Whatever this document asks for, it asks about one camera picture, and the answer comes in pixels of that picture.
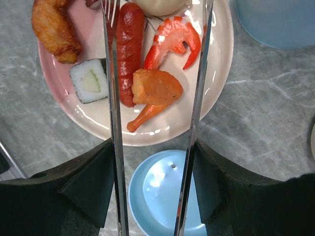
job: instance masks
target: sushi roll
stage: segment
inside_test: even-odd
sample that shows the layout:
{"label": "sushi roll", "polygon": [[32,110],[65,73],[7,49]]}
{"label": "sushi roll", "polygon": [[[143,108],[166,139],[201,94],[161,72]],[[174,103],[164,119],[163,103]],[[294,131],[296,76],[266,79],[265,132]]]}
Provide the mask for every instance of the sushi roll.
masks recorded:
{"label": "sushi roll", "polygon": [[108,97],[105,60],[87,60],[70,69],[69,75],[81,103],[88,104]]}

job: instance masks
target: tongs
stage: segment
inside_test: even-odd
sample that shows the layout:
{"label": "tongs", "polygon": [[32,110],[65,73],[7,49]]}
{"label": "tongs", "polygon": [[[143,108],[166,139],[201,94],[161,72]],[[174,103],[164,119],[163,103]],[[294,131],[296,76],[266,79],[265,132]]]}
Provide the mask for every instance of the tongs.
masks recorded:
{"label": "tongs", "polygon": [[[128,236],[128,212],[126,200],[126,182],[124,168],[123,138],[119,102],[119,82],[117,71],[117,46],[116,29],[120,9],[120,0],[102,0],[106,69],[109,82],[109,104],[111,119],[111,137],[115,147],[115,195],[118,221],[118,235]],[[193,160],[195,154],[195,142],[198,125],[200,121],[200,112],[202,97],[204,91],[205,77],[208,65],[208,51],[210,43],[211,22],[213,0],[203,0],[203,26],[204,34],[201,42],[200,62],[198,67],[197,83],[195,89],[194,104],[190,123],[189,145],[186,152],[181,192],[178,204],[178,214],[174,236],[183,236],[185,229],[185,219],[188,205],[189,189],[192,175]]]}

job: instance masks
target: pink plate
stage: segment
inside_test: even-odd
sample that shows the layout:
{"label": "pink plate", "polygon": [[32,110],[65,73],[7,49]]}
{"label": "pink plate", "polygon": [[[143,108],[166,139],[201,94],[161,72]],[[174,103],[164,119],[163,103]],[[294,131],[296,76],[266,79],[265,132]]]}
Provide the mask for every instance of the pink plate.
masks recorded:
{"label": "pink plate", "polygon": [[[196,31],[202,35],[202,0],[192,0],[192,7],[181,9],[181,14],[190,20]],[[85,1],[76,0],[69,9],[69,14],[84,46],[84,52],[78,63],[92,58],[104,58],[103,19],[101,10],[95,11],[85,6]],[[147,54],[155,34],[159,19],[149,19],[143,44],[143,58]],[[209,46],[208,69],[206,75],[204,97],[201,108],[203,118],[218,99],[227,79],[233,55],[233,25],[227,1],[215,1],[212,21],[211,43]],[[102,139],[110,137],[110,117],[108,99],[90,104],[81,104],[76,97],[69,69],[73,65],[60,64],[38,42],[40,63],[55,100],[63,111],[79,126]],[[123,142],[127,146],[148,146],[170,140],[189,129],[196,76],[199,60],[183,71],[187,60],[184,56],[169,54],[160,68],[174,75],[184,88],[184,94],[175,104],[162,114],[154,117],[136,132],[126,129],[129,121],[134,120],[143,105],[127,108],[121,104]]]}

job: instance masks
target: white dish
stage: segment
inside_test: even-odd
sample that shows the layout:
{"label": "white dish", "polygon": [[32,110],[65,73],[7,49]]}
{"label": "white dish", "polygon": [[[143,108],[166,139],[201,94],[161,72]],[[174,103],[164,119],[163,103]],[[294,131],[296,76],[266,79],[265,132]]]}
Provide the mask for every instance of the white dish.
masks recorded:
{"label": "white dish", "polygon": [[[81,3],[84,1],[77,2],[80,3],[75,2],[75,6],[72,7],[76,8],[76,11],[85,7],[82,6],[83,3]],[[189,11],[186,11],[186,16],[187,18],[190,18],[190,21],[192,21],[191,15],[193,16],[192,24],[201,37],[203,29],[201,14],[202,1],[193,0],[192,2],[193,7],[190,8]],[[73,18],[75,22],[78,16],[73,16]],[[87,26],[85,25],[80,29],[80,25],[83,24],[82,22],[83,21],[80,19],[80,22],[77,22],[76,25],[78,26],[78,31],[81,31],[81,33],[84,34],[83,29]],[[105,57],[103,30],[100,30],[103,29],[102,22],[101,11],[95,12],[91,32],[88,36],[85,36],[87,39],[85,42],[85,54],[80,61]],[[161,23],[158,19],[151,19],[150,22],[154,28],[157,28]],[[143,58],[147,54],[152,44],[153,35],[155,34],[152,26],[148,26],[146,29],[143,45]],[[210,111],[217,101],[231,67],[234,44],[233,24],[230,9],[225,0],[215,0],[210,44],[201,118]],[[40,43],[39,50],[41,64],[47,83],[62,109],[83,129],[104,140],[110,138],[108,99],[90,104],[81,104],[76,97],[73,86],[66,88],[66,85],[62,87],[61,85],[56,84],[69,83],[65,82],[69,80],[69,78],[66,78],[66,72],[68,72],[69,69],[68,65],[58,64],[54,57],[49,55]],[[189,52],[184,56],[169,53],[166,61],[160,68],[160,70],[165,70],[174,75],[184,88],[183,96],[168,110],[140,126],[136,132],[130,133],[126,129],[127,123],[134,120],[144,106],[137,105],[134,108],[127,108],[121,104],[124,145],[148,146],[158,144],[175,138],[189,129],[199,59],[191,68],[183,71],[182,67],[185,64],[188,55]]]}

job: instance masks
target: marble table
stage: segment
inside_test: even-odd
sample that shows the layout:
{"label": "marble table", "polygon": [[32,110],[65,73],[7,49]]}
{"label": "marble table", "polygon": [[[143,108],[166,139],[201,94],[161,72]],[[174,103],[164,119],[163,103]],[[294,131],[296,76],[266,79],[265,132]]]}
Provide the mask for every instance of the marble table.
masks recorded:
{"label": "marble table", "polygon": [[[59,165],[101,142],[54,101],[41,71],[31,28],[33,0],[0,1],[0,135],[28,176]],[[230,1],[235,48],[217,103],[199,137],[258,174],[286,180],[315,170],[310,135],[315,119],[315,47],[283,51],[253,40]],[[150,147],[125,147],[126,182],[151,154],[186,149],[188,134]],[[131,214],[130,235],[144,235]],[[112,197],[102,236],[117,235]]]}

